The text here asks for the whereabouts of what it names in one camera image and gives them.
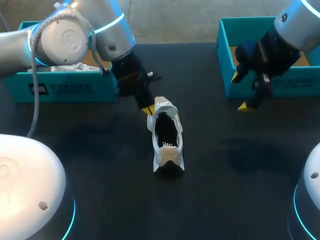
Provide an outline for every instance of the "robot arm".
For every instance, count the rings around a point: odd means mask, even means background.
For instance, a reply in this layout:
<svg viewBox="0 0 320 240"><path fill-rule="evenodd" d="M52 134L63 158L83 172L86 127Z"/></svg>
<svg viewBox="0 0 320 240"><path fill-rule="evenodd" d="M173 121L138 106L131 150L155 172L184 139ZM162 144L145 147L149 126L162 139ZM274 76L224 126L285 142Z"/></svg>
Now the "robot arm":
<svg viewBox="0 0 320 240"><path fill-rule="evenodd" d="M257 109L272 95L271 79L283 75L299 58L320 44L320 1L294 0L275 19L273 27L256 40L235 50L239 65L232 82L239 83L249 70L256 73L257 90L238 110Z"/></svg>
<svg viewBox="0 0 320 240"><path fill-rule="evenodd" d="M95 43L100 58L112 63L119 94L135 96L140 109L153 105L148 75L133 51L135 38L116 0L65 0L55 7L56 11L42 22L53 20L46 26L0 33L0 79L32 67L33 41L42 27L36 44L37 67L78 63L88 45Z"/></svg>

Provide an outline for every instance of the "cardboard box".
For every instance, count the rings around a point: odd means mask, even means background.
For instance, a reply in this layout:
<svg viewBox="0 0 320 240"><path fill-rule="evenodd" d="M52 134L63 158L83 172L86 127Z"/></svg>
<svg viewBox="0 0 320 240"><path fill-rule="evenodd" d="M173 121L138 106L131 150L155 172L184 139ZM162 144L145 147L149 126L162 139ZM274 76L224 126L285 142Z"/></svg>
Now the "cardboard box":
<svg viewBox="0 0 320 240"><path fill-rule="evenodd" d="M22 22L24 29L38 21ZM83 64L98 67L89 50ZM110 62L102 62L109 69ZM37 74L39 101L42 103L90 103L115 102L117 100L117 81L113 74L102 76L100 71L41 71ZM19 72L4 79L4 84L16 103L34 102L34 84L31 72Z"/></svg>
<svg viewBox="0 0 320 240"><path fill-rule="evenodd" d="M238 62L235 49L246 40L260 39L274 24L275 17L221 18L217 37L217 56L228 98L249 98L255 93L255 73L238 84L231 83ZM271 80L274 97L320 96L320 47L301 52L301 58L282 76Z"/></svg>

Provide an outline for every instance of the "concrete floor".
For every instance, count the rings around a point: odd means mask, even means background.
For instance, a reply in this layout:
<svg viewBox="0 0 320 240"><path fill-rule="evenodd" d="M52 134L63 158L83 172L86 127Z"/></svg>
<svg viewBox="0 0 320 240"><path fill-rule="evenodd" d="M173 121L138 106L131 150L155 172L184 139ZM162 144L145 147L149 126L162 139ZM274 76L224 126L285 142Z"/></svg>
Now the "concrete floor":
<svg viewBox="0 0 320 240"><path fill-rule="evenodd" d="M292 0L118 0L138 43L214 42L222 17L275 16ZM11 30L42 20L57 0L0 0ZM0 22L0 32L5 28Z"/></svg>

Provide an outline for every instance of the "box label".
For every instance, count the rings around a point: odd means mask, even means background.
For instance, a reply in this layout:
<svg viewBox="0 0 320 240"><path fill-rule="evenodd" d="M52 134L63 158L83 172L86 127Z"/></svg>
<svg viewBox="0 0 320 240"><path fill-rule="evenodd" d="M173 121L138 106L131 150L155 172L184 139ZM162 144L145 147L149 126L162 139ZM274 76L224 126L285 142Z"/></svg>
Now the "box label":
<svg viewBox="0 0 320 240"><path fill-rule="evenodd" d="M313 87L315 78L287 78L279 79L275 78L271 80L272 89L310 89ZM255 80L252 84L252 90L256 90L259 87L259 82Z"/></svg>
<svg viewBox="0 0 320 240"><path fill-rule="evenodd" d="M28 84L32 95L35 95L35 87L33 83ZM44 83L38 83L39 95L49 95L49 92Z"/></svg>
<svg viewBox="0 0 320 240"><path fill-rule="evenodd" d="M50 84L50 92L56 95L92 94L92 85L85 84Z"/></svg>

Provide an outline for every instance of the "screw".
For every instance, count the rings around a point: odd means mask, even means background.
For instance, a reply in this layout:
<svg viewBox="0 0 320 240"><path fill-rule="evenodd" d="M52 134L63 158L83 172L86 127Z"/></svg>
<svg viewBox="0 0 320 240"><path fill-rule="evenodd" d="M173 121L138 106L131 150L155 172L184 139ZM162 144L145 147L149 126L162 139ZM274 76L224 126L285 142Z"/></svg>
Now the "screw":
<svg viewBox="0 0 320 240"><path fill-rule="evenodd" d="M281 22L284 23L287 19L288 19L288 14L285 13L285 14L283 14L282 17L281 17Z"/></svg>
<svg viewBox="0 0 320 240"><path fill-rule="evenodd" d="M113 52L113 51L115 51L116 50L116 46L115 45L109 45L109 50L111 51L111 52Z"/></svg>

